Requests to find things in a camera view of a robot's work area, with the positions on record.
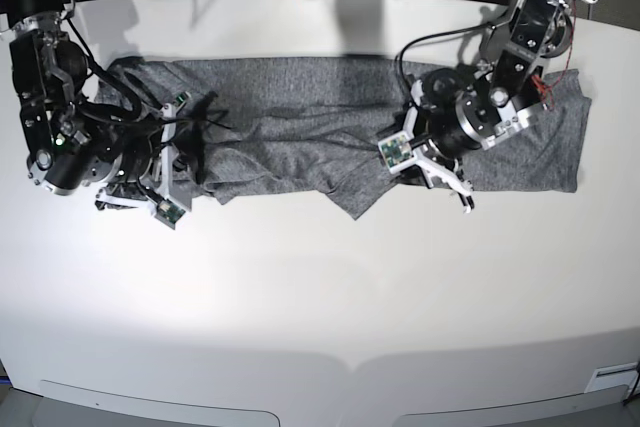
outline red wire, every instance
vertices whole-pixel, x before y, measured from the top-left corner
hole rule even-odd
[[[558,77],[558,79],[552,85],[545,84],[544,81],[538,75],[534,75],[532,77],[533,83],[538,89],[538,92],[540,92],[540,95],[542,95],[543,99],[546,100],[547,98],[549,98],[551,100],[551,110],[555,108],[555,101],[553,99],[553,89],[560,82],[562,82],[562,79],[564,79],[565,75],[567,75],[567,71],[569,70],[569,63],[571,62],[571,55],[573,54],[573,40],[576,33],[577,20],[578,20],[578,9],[576,8],[576,0],[573,0],[573,26],[571,28],[571,44],[569,45],[569,55],[567,57],[567,63],[564,66],[564,70],[562,71],[562,74],[560,74],[560,77]]]

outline white tabletop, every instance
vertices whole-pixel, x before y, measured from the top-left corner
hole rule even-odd
[[[81,5],[76,25],[104,64],[392,57],[492,10],[111,0]],[[408,59],[455,65],[460,45]],[[404,413],[579,393],[594,368],[633,362],[640,347],[638,58],[640,33],[578,22],[571,66],[594,104],[575,195],[479,193],[463,216],[447,192],[398,187],[357,222],[318,193],[198,199],[172,232],[141,211],[97,212],[91,189],[61,198],[30,184],[2,44],[0,358],[31,392],[49,380],[267,410],[285,427],[388,426]]]

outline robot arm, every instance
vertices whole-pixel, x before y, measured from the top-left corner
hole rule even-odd
[[[464,155],[495,147],[548,109],[540,79],[548,59],[572,43],[572,9],[575,0],[511,0],[487,24],[477,65],[416,80],[402,131],[378,144],[390,172],[418,166],[427,187],[444,184],[470,212],[473,186],[463,177]]]
[[[162,109],[143,105],[61,29],[73,16],[73,0],[4,3],[11,31],[6,35],[13,37],[13,83],[29,149],[28,177],[58,195],[103,183],[99,208],[147,206],[175,227],[191,209],[190,199],[181,198],[172,177],[173,164],[182,160],[172,141],[177,130],[184,130],[181,124],[193,122],[178,115],[188,94]],[[89,71],[122,92],[128,105],[89,102],[82,94]]]

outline gray fabric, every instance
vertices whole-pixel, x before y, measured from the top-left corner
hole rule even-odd
[[[408,63],[406,70],[420,75],[435,68]],[[231,130],[210,126],[205,133],[207,171],[201,186],[189,187],[194,195],[225,204],[242,195],[317,190],[358,218],[397,183],[376,147],[403,113],[390,60],[128,58],[110,71],[147,103],[170,102],[187,90],[194,108],[204,103],[210,116],[228,112],[223,122]],[[555,110],[536,127],[466,158],[476,190],[576,191],[591,101],[577,71],[566,74],[554,97]],[[124,102],[106,86],[97,101]]]

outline small circuit board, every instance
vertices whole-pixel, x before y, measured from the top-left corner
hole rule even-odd
[[[399,132],[379,142],[378,149],[390,170],[413,157],[409,137],[405,132]]]
[[[167,199],[163,199],[156,207],[156,219],[174,230],[184,214],[184,210]]]

